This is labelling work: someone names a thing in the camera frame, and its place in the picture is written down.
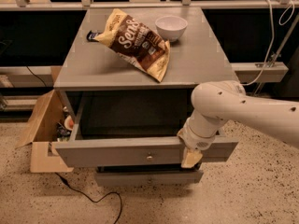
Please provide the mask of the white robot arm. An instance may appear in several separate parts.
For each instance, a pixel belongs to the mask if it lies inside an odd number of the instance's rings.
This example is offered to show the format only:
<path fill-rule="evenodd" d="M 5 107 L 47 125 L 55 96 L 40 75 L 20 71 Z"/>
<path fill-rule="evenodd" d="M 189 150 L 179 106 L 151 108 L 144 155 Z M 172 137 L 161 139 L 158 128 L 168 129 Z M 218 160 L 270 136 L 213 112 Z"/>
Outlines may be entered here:
<path fill-rule="evenodd" d="M 210 148 L 217 130 L 238 121 L 299 148 L 299 104 L 247 96 L 236 81 L 201 83 L 192 91 L 193 112 L 178 132 L 185 145 L 181 166 L 192 168 Z"/>

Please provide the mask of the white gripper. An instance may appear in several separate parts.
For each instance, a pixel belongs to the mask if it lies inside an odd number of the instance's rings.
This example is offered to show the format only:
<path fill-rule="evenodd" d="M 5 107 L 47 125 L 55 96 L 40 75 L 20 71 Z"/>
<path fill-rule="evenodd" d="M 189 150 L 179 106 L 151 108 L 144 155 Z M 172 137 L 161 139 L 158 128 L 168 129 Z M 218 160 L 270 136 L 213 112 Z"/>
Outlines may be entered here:
<path fill-rule="evenodd" d="M 207 150 L 211 147 L 215 137 L 201 137 L 196 134 L 188 122 L 178 131 L 178 137 L 183 140 L 185 148 L 181 162 L 182 168 L 193 168 L 202 158 L 200 150 Z"/>

